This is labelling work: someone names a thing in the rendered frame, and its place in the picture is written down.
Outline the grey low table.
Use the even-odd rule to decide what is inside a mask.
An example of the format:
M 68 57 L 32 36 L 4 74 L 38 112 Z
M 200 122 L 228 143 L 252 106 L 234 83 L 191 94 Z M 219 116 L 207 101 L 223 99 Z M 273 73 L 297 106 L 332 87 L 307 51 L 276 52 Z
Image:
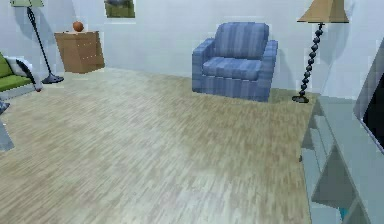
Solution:
M 2 115 L 10 106 L 7 102 L 0 101 L 0 115 Z M 14 144 L 5 128 L 4 123 L 0 120 L 0 150 L 8 151 L 14 147 Z

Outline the brown wooden chest of drawers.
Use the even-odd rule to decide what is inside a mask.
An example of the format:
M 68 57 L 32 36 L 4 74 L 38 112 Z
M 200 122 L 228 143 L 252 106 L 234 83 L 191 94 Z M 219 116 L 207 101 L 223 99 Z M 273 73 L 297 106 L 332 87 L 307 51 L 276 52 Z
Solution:
M 105 66 L 98 31 L 57 32 L 55 39 L 66 72 L 85 74 Z

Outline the green framed wall picture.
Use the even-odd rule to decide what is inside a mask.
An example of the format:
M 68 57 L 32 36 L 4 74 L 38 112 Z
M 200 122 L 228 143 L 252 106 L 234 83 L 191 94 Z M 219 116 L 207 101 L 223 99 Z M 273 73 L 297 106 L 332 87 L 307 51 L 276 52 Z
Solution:
M 104 0 L 108 18 L 134 18 L 134 0 Z

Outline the black flat television set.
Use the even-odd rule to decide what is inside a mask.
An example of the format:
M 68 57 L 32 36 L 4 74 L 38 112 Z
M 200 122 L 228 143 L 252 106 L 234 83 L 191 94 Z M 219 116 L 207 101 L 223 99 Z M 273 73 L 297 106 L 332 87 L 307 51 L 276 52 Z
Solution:
M 354 114 L 384 155 L 384 38 L 354 107 Z

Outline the pale grey television stand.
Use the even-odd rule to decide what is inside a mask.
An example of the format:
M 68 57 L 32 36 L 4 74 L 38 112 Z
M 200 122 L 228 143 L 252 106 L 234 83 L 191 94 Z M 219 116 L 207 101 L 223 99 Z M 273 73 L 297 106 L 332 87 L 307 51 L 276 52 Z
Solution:
M 301 149 L 310 224 L 384 224 L 384 154 L 350 99 L 320 96 Z

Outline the tan shade beaded floor lamp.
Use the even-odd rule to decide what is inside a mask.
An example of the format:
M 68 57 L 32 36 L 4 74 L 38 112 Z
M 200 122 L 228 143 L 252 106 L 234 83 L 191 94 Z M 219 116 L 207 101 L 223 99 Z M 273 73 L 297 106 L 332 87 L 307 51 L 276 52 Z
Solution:
M 306 97 L 306 89 L 308 88 L 309 78 L 315 62 L 316 51 L 319 48 L 321 36 L 323 35 L 323 27 L 327 23 L 348 23 L 349 19 L 344 9 L 345 0 L 313 0 L 306 12 L 298 19 L 298 22 L 315 23 L 318 25 L 314 33 L 307 60 L 307 66 L 304 72 L 304 78 L 300 86 L 300 91 L 292 100 L 297 103 L 308 103 L 309 99 Z

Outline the green sofa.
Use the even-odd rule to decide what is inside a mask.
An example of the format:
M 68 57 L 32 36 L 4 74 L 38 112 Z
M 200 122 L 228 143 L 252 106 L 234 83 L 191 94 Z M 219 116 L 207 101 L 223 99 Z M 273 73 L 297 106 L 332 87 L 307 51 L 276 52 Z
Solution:
M 15 75 L 0 52 L 0 100 L 8 100 L 35 90 L 29 78 Z

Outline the green shade black floor lamp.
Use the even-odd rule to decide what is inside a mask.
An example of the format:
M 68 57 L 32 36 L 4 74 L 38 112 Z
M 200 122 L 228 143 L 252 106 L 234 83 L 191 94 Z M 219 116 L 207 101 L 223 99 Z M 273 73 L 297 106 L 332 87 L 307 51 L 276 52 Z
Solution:
M 10 0 L 10 4 L 12 7 L 19 7 L 19 8 L 25 8 L 26 9 L 26 14 L 27 17 L 33 27 L 34 33 L 37 37 L 42 55 L 44 57 L 44 61 L 46 64 L 46 67 L 48 69 L 48 76 L 42 80 L 43 84 L 54 84 L 54 83 L 60 83 L 64 80 L 63 77 L 61 76 L 56 76 L 52 73 L 50 65 L 48 63 L 47 56 L 44 51 L 43 44 L 41 42 L 41 38 L 37 29 L 37 24 L 36 24 L 36 18 L 35 14 L 32 10 L 33 7 L 43 7 L 44 3 L 43 0 Z

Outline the white and black throw blanket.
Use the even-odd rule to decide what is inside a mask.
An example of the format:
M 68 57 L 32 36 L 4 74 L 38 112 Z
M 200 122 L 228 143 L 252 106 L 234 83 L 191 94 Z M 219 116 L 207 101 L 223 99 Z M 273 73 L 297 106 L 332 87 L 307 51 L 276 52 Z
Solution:
M 43 89 L 40 76 L 32 73 L 33 66 L 26 59 L 6 56 L 5 60 L 15 75 L 29 78 L 37 92 Z

